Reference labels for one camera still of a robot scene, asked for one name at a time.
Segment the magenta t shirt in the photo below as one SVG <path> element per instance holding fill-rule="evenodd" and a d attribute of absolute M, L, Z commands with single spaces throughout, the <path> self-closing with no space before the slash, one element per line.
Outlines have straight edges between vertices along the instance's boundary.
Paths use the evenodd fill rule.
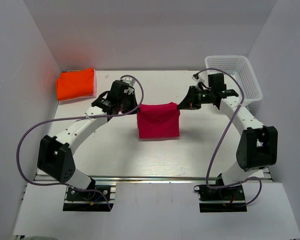
<path fill-rule="evenodd" d="M 158 105 L 142 104 L 137 113 L 140 139 L 171 139 L 180 136 L 180 110 L 174 102 Z"/>

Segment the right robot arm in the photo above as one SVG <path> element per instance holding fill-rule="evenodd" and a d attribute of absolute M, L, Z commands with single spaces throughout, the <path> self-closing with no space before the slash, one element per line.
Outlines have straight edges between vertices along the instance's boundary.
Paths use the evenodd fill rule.
<path fill-rule="evenodd" d="M 229 128 L 234 126 L 240 135 L 235 153 L 235 163 L 221 173 L 215 182 L 216 195 L 226 200 L 234 193 L 234 187 L 253 179 L 259 170 L 277 162 L 278 131 L 274 126 L 266 126 L 257 120 L 244 106 L 243 88 L 228 89 L 224 77 L 226 72 L 208 75 L 208 85 L 196 73 L 192 78 L 195 86 L 190 86 L 185 98 L 178 104 L 179 110 L 199 110 L 204 104 L 212 104 L 229 118 L 221 135 L 224 140 Z"/>

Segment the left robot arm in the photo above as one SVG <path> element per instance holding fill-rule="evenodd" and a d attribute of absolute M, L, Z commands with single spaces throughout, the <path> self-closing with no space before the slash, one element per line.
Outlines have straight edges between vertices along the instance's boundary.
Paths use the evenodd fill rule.
<path fill-rule="evenodd" d="M 55 136 L 44 136 L 39 145 L 37 167 L 59 183 L 78 189 L 84 199 L 95 196 L 95 180 L 77 169 L 74 153 L 98 128 L 112 118 L 136 114 L 134 84 L 137 79 L 124 75 L 115 80 L 110 90 L 101 93 L 82 117 Z"/>

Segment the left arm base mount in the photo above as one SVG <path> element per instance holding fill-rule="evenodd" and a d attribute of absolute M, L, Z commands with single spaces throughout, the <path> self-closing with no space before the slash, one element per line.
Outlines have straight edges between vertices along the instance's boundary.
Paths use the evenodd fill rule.
<path fill-rule="evenodd" d="M 83 192 L 68 187 L 65 192 L 64 212 L 110 212 L 115 202 L 114 185 L 96 185 L 95 191 Z"/>

